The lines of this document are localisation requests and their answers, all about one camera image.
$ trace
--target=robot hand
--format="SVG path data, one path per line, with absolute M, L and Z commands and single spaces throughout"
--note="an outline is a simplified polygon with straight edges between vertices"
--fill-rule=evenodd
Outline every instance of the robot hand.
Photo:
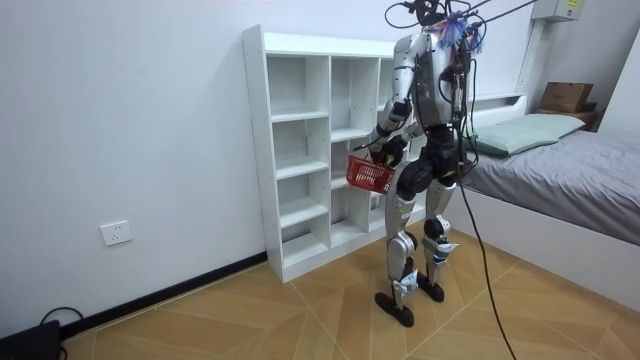
M 382 145 L 378 151 L 370 148 L 369 155 L 371 155 L 374 164 L 396 167 L 402 161 L 405 147 L 407 147 L 407 142 L 402 139 L 402 135 L 396 135 Z

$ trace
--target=humanoid robot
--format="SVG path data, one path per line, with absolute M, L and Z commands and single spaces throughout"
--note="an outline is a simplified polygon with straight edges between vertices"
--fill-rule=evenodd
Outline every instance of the humanoid robot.
M 464 151 L 454 137 L 456 124 L 466 116 L 467 76 L 470 52 L 464 45 L 442 48 L 431 26 L 445 14 L 437 13 L 438 0 L 416 1 L 413 10 L 422 32 L 400 39 L 395 46 L 393 93 L 383 117 L 369 135 L 369 154 L 374 163 L 395 168 L 385 208 L 387 271 L 391 296 L 377 293 L 375 301 L 406 327 L 413 326 L 406 297 L 417 288 L 434 301 L 444 301 L 438 284 L 440 269 L 457 244 L 449 243 L 451 230 L 443 217 L 456 189 Z M 416 122 L 405 127 L 410 116 Z M 393 136 L 401 130 L 402 134 Z M 426 135 L 427 145 L 413 162 L 401 162 L 403 149 L 415 137 Z M 416 196 L 426 190 L 424 237 L 420 239 L 427 259 L 427 273 L 419 273 L 412 254 L 418 239 L 405 230 Z

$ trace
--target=black device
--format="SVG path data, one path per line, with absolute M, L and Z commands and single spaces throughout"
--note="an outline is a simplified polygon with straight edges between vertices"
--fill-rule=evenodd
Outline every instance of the black device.
M 58 360 L 60 322 L 53 320 L 0 339 L 0 360 Z

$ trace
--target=electrical socket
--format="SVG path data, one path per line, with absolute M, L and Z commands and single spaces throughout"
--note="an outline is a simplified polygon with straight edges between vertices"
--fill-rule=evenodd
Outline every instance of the electrical socket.
M 131 229 L 129 228 L 129 222 L 127 221 L 102 225 L 100 226 L 100 231 L 102 232 L 104 243 L 107 244 L 107 246 L 133 240 L 133 235 L 131 235 Z

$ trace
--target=black robot foot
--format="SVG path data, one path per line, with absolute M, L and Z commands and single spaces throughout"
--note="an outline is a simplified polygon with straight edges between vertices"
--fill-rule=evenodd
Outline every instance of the black robot foot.
M 413 326 L 413 313 L 408 307 L 405 306 L 402 310 L 398 309 L 396 301 L 385 293 L 377 293 L 374 299 L 376 300 L 376 304 L 378 304 L 384 312 L 396 318 L 402 326 Z
M 444 290 L 438 284 L 433 286 L 429 284 L 429 278 L 426 275 L 418 273 L 418 287 L 424 290 L 424 292 L 426 292 L 433 301 L 444 301 Z

